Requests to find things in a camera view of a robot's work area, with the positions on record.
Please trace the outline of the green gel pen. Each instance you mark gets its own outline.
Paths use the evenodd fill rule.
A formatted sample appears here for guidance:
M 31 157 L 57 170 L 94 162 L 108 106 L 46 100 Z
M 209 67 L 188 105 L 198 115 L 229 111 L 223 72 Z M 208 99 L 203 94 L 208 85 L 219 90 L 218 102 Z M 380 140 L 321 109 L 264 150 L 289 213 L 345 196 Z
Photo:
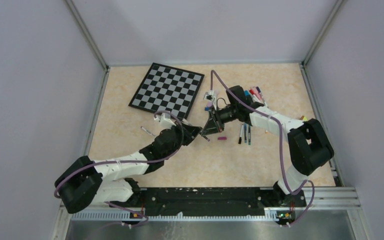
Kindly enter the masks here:
M 247 128 L 247 144 L 251 145 L 251 126 L 250 125 L 248 125 L 248 128 Z

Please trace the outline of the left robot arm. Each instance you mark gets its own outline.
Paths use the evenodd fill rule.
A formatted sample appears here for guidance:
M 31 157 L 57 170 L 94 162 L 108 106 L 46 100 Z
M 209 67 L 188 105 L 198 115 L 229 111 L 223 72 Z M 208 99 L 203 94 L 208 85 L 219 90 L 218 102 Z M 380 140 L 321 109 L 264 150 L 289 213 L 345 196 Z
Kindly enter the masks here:
M 130 177 L 160 169 L 201 131 L 200 126 L 175 124 L 130 155 L 107 160 L 81 156 L 55 181 L 54 196 L 62 200 L 70 214 L 78 213 L 90 204 L 104 202 L 121 202 L 134 207 L 140 202 L 141 194 L 137 182 Z

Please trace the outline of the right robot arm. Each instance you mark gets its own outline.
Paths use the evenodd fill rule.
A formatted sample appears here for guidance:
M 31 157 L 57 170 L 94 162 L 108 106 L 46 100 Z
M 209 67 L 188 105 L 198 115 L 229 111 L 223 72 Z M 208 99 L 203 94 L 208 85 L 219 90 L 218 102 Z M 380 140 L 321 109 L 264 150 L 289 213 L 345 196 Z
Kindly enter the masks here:
M 335 155 L 322 124 L 314 118 L 294 119 L 271 110 L 262 101 L 252 100 L 239 85 L 226 93 L 229 104 L 224 108 L 218 107 L 213 90 L 205 93 L 204 99 L 211 105 L 202 136 L 221 133 L 226 123 L 235 120 L 278 136 L 281 178 L 274 183 L 268 200 L 272 205 L 287 206 L 309 176 Z

